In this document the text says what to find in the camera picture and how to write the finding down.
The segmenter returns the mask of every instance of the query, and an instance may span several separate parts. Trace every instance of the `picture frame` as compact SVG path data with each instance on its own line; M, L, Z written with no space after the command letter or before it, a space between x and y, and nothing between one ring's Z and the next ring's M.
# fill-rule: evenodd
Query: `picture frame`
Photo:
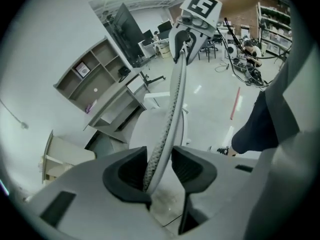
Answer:
M78 72L78 74L82 78L85 78L86 75L90 72L90 69L87 67L87 65L83 61L81 61L78 65L76 65L74 69Z

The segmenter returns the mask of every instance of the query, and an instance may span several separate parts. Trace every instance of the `floor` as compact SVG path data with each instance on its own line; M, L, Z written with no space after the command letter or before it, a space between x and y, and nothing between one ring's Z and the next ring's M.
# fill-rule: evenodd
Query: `floor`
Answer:
M232 136L246 123L261 91L254 86L246 86L238 80L231 66L228 70L224 70L226 67L219 67L222 55L221 48L217 47L216 59L211 53L210 63L208 63L208 58L203 52L200 54L200 60L196 57L187 67L184 103L189 111L188 138L191 139L191 143L188 147L202 151L207 151L209 146L218 148L231 144ZM263 60L259 68L262 79L267 82L274 79L281 63L281 60L276 61L274 58ZM149 79L161 75L166 77L166 80L150 84L150 91L152 93L168 92L173 69L172 58L154 58L144 67L143 72L149 75ZM238 102L231 119L238 91ZM165 100L157 101L161 107L168 104ZM139 114L135 115L123 130L127 138L130 138L138 117ZM259 155L259 152L249 151L239 156L258 159ZM173 173L171 165L168 164L163 179L152 195L150 212L161 225L167 225L165 228L174 236L178 234L184 195L183 187Z

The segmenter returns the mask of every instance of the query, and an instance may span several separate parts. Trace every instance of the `black slot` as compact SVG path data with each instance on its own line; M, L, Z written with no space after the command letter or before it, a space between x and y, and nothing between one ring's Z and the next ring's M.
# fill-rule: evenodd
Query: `black slot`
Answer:
M247 165L243 165L243 164L238 164L236 167L236 169L247 172L247 173L251 173L253 168Z
M74 193L65 191L60 192L44 210L40 218L52 227L56 228L75 197L76 194Z

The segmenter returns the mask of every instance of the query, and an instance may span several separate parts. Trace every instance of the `black shorts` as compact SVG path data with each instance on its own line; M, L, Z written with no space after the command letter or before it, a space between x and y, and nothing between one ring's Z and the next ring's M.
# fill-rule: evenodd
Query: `black shorts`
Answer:
M236 152L243 154L247 151L275 148L278 144L276 130L266 103L266 94L261 91L248 121L233 136L231 145Z

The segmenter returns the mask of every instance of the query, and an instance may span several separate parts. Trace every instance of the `chair seat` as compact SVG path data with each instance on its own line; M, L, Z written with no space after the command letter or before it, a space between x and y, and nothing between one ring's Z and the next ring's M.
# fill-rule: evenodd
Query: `chair seat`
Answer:
M143 111L133 129L129 149L146 146L149 159L166 124L166 113L167 109L165 108L154 108ZM183 113L181 113L175 133L174 145L181 146L182 144L184 134L183 122Z

